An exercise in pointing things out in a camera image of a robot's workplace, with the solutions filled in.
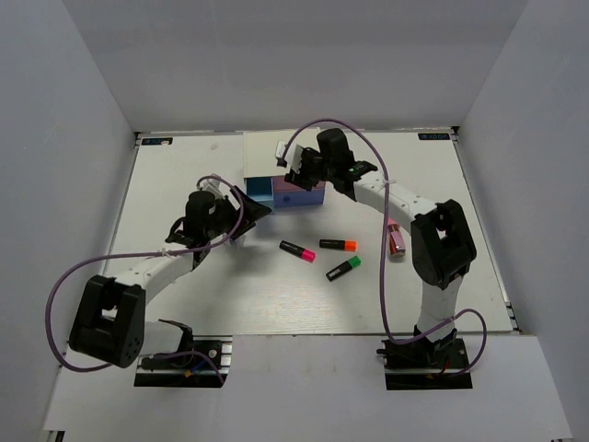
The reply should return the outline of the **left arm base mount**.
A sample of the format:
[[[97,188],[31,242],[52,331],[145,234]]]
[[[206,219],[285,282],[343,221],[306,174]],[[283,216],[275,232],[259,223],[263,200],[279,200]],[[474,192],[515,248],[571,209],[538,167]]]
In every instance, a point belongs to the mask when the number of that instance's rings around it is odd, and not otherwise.
[[[135,371],[137,388],[221,389],[232,359],[231,336],[194,336],[192,350],[206,355],[223,380],[201,355],[176,358],[142,357]]]

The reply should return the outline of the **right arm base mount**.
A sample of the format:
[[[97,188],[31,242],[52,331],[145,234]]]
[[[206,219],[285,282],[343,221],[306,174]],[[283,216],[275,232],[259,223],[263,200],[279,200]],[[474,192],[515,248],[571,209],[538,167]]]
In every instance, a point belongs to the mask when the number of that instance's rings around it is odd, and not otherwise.
[[[389,391],[473,388],[466,371],[469,365],[466,346],[460,338],[432,355],[419,343],[394,345],[391,341],[383,341],[376,354],[383,360]]]

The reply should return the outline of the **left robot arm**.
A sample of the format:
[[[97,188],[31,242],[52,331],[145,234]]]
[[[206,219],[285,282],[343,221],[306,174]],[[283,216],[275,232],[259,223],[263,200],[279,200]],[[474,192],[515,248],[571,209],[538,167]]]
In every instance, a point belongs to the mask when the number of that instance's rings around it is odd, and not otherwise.
[[[87,281],[70,331],[71,349],[118,367],[144,355],[163,355],[175,367],[188,365],[195,348],[191,328],[174,320],[146,320],[147,305],[195,270],[215,239],[236,241],[270,213],[238,188],[228,196],[213,186],[192,192],[163,250],[127,271]]]

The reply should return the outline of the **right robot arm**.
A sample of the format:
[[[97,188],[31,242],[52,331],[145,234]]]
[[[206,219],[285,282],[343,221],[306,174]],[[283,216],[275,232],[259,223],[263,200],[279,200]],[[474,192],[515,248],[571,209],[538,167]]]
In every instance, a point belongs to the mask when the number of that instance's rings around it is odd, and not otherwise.
[[[422,280],[422,304],[414,337],[391,342],[415,350],[425,366],[439,366],[456,338],[456,300],[464,276],[477,256],[462,206],[435,203],[389,179],[383,164],[354,157],[345,133],[318,134],[318,148],[292,141],[276,147],[277,164],[287,182],[310,190],[321,181],[352,201],[374,208],[386,221],[395,220],[410,234],[412,265]]]

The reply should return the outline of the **light blue small drawer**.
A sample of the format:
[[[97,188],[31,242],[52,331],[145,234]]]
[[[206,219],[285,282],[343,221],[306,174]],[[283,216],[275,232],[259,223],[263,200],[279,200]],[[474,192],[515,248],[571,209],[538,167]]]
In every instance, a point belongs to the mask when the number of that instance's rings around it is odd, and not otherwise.
[[[255,202],[274,210],[272,177],[245,178],[246,194]]]

